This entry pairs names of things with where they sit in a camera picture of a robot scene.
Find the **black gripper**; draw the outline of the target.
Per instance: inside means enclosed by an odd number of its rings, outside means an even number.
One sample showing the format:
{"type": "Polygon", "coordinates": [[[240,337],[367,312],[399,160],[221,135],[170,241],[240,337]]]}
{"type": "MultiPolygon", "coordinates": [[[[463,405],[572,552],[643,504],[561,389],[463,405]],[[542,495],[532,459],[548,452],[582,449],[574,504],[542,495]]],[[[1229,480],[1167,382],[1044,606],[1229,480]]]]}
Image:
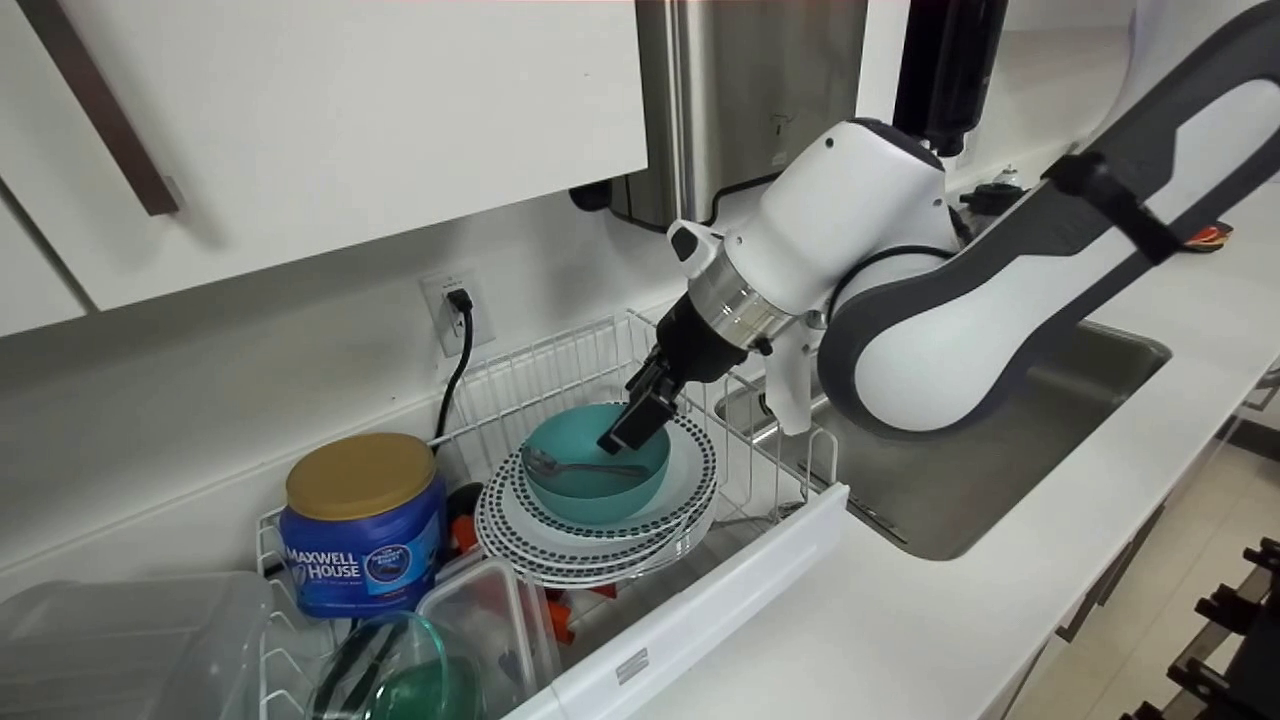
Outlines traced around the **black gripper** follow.
{"type": "Polygon", "coordinates": [[[727,346],[687,297],[678,297],[654,325],[654,348],[628,382],[628,405],[605,430],[599,449],[609,456],[646,443],[678,411],[678,389],[687,382],[718,382],[744,360],[744,348],[727,346]]]}

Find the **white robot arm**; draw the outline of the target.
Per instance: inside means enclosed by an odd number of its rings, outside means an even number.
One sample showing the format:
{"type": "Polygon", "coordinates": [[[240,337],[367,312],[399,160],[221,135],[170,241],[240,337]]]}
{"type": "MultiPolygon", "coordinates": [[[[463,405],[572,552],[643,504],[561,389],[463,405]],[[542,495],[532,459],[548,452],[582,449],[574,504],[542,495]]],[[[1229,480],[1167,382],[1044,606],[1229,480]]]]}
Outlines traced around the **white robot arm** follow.
{"type": "Polygon", "coordinates": [[[609,452],[822,319],[815,385],[855,425],[945,437],[1000,405],[1060,337],[1261,193],[1280,169],[1280,0],[1134,0],[1143,70],[1078,149],[961,238],[945,166],[884,120],[822,128],[746,225],[669,227],[687,294],[623,385],[609,452]]]}

